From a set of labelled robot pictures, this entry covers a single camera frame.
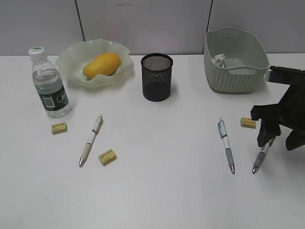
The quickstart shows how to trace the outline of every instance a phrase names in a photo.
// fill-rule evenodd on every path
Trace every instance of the wall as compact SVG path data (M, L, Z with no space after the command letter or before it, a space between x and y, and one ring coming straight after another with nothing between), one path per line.
M131 54L202 54L211 0L78 0L86 40Z
M249 31L269 53L305 52L304 9L303 0L214 0L209 30Z
M131 54L200 54L212 0L77 0L86 40L122 43ZM213 0L209 30L253 33L267 52L305 52L303 0ZM48 54L82 41L74 0L1 0L0 55Z
M0 55L28 55L42 46L47 54L82 41L73 0L1 0Z

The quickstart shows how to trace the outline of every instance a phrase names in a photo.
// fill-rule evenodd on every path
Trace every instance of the ballpoint pen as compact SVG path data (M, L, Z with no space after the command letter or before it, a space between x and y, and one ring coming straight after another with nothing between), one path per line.
M88 141L85 145L85 148L82 152L81 158L80 158L80 163L79 166L82 167L85 164L85 161L88 158L88 155L90 153L91 147L94 143L95 137L96 135L99 133L100 129L101 129L101 125L103 124L103 115L100 114L99 117L97 118L94 127L90 133L90 136L88 138Z
M261 148L261 150L260 150L260 152L259 152L259 154L258 154L258 156L257 156L257 158L256 158L256 160L255 160L255 162L254 162L253 169L252 169L252 173L255 173L255 172L258 170L259 166L260 166L261 163L263 162L263 160L264 160L264 158L265 158L265 156L266 156L266 154L267 154L267 152L268 152L268 150L269 150L269 148L270 148L270 146L272 145L272 143L273 143L274 140L275 140L275 139L272 138L271 140L269 140L269 141Z
M220 137L222 138L222 140L224 142L225 154L227 156L227 160L228 160L230 170L233 174L235 174L235 165L234 165L234 160L233 160L233 156L232 156L232 151L231 151L231 148L230 148L228 135L227 135L227 132L225 130L224 121L223 121L222 118L219 119L218 130L219 130Z

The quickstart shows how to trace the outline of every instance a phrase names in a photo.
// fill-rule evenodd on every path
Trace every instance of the light green basket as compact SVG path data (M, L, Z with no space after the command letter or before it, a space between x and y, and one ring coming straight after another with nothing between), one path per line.
M225 68L212 62L218 54L225 54ZM266 52L251 33L225 27L205 35L204 68L213 90L251 92L263 80L268 67Z

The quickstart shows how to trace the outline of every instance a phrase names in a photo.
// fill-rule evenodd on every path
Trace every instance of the yellow eraser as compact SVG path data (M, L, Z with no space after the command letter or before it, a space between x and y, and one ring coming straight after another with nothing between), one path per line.
M58 124L52 125L52 134L54 134L54 135L62 133L62 132L66 132L66 131L67 131L66 123L58 123Z
M99 155L99 159L103 166L105 166L106 164L116 159L116 154L112 149L110 149L106 153Z
M242 118L240 120L240 125L243 127L249 127L249 128L256 128L256 122L253 121L251 118Z

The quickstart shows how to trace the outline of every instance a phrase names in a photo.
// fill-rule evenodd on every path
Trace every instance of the pen grip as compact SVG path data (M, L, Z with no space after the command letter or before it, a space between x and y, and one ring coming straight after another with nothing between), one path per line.
M266 154L264 154L263 152L259 152L256 161L254 162L254 166L259 167L261 165L261 163L263 162L264 158L265 158Z
M90 150L91 150L91 147L92 147L91 144L86 143L85 148L84 148L84 150L83 150L83 152L81 154L81 158L87 160L88 155L89 155Z
M230 166L234 165L234 160L233 160L233 155L232 155L231 149L225 149L225 154L227 156L229 165Z

